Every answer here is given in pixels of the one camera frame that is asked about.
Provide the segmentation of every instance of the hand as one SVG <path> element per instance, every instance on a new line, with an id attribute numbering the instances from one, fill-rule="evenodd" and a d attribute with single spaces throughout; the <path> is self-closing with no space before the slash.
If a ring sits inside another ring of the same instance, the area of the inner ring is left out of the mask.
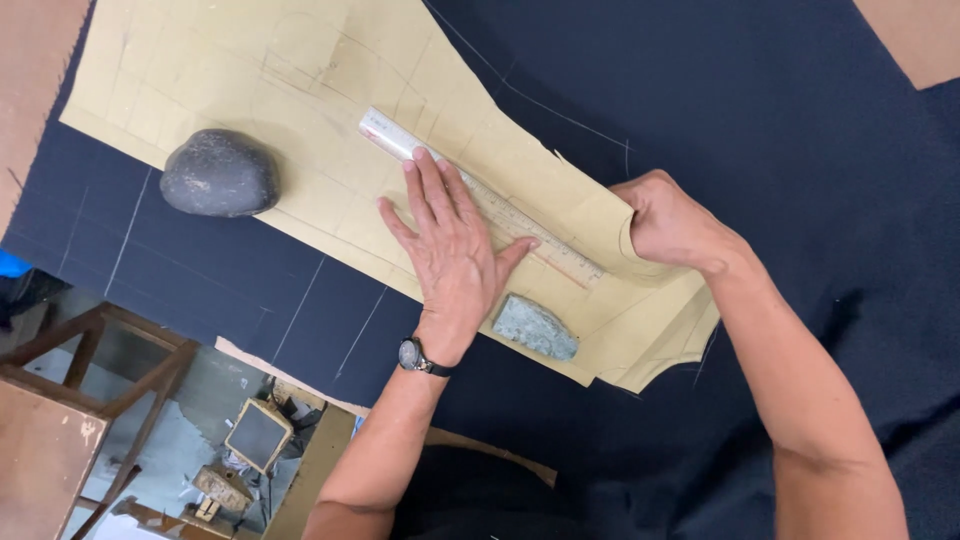
<path id="1" fill-rule="evenodd" d="M 639 257 L 690 266 L 705 278 L 724 273 L 748 249 L 739 234 L 684 193 L 670 175 L 651 171 L 610 188 L 634 208 L 630 238 Z"/>
<path id="2" fill-rule="evenodd" d="M 403 174 L 420 233 L 400 220 L 389 199 L 377 199 L 377 208 L 410 256 L 423 291 L 414 335 L 427 358 L 452 366 L 473 341 L 510 273 L 540 242 L 520 238 L 495 256 L 487 226 L 456 167 L 447 160 L 435 163 L 418 147 L 414 160 L 403 163 Z"/>

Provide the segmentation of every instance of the paper pattern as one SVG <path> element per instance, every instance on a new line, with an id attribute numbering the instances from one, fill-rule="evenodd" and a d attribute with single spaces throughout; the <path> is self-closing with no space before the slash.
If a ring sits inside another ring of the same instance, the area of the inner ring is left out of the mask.
<path id="1" fill-rule="evenodd" d="M 373 203 L 409 219 L 399 164 L 357 133 L 370 106 L 608 271 L 585 290 L 528 256 L 507 285 L 579 337 L 569 362 L 483 333 L 635 392 L 701 358 L 718 314 L 700 274 L 638 258 L 633 211 L 503 114 L 418 0 L 100 0 L 60 120 L 158 168 L 200 129 L 251 135 L 282 175 L 257 218 L 421 300 Z"/>

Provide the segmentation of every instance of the floor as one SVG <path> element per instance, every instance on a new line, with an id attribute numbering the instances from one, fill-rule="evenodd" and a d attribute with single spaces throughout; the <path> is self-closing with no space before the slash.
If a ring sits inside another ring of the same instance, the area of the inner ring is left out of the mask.
<path id="1" fill-rule="evenodd" d="M 77 289 L 66 291 L 54 301 L 54 324 L 101 301 Z M 79 336 L 31 362 L 26 369 L 50 380 L 62 380 L 78 341 Z M 150 342 L 108 326 L 81 390 L 101 400 L 113 399 L 165 354 Z M 154 433 L 137 460 L 143 472 L 122 497 L 137 497 L 140 503 L 173 515 L 179 515 L 185 504 L 195 503 L 201 494 L 192 488 L 190 480 L 201 466 L 221 459 L 228 422 L 236 419 L 243 403 L 257 393 L 264 379 L 263 372 L 232 356 L 202 347 L 180 389 L 164 406 Z M 84 487 L 86 497 L 100 500 L 107 491 L 119 460 L 130 447 L 153 399 L 153 392 L 148 393 L 114 423 Z M 271 485 L 273 493 L 268 498 L 274 507 L 282 499 L 298 464 L 297 459 L 278 464 Z M 89 514 L 89 510 L 76 509 L 61 538 L 69 539 Z M 264 524 L 248 521 L 248 525 L 261 528 Z M 93 537 L 93 532 L 86 536 Z"/>

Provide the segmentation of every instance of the left hand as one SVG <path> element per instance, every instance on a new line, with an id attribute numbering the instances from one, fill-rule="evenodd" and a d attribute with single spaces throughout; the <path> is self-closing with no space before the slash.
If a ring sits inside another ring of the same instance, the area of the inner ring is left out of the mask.
<path id="1" fill-rule="evenodd" d="M 415 335 L 428 358 L 455 365 L 503 292 L 511 272 L 531 249 L 534 237 L 516 240 L 497 255 L 490 234 L 455 166 L 433 161 L 418 147 L 403 163 L 414 233 L 380 197 L 380 215 L 413 262 L 423 291 L 423 313 Z"/>

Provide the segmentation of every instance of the ruler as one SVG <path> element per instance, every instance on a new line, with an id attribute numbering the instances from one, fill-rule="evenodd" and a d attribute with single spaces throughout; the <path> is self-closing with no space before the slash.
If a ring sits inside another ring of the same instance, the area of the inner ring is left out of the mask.
<path id="1" fill-rule="evenodd" d="M 373 107 L 360 121 L 359 131 L 360 135 L 397 160 L 412 160 L 414 148 L 418 146 L 430 152 L 434 160 L 443 157 Z M 511 239 L 522 236 L 539 238 L 540 246 L 533 255 L 583 288 L 591 288 L 600 281 L 605 273 L 603 268 L 566 245 L 495 191 L 465 173 L 463 169 L 457 167 L 457 170 L 460 171 L 460 177 L 464 179 L 464 184 L 472 193 L 474 204 L 494 228 L 499 229 Z"/>

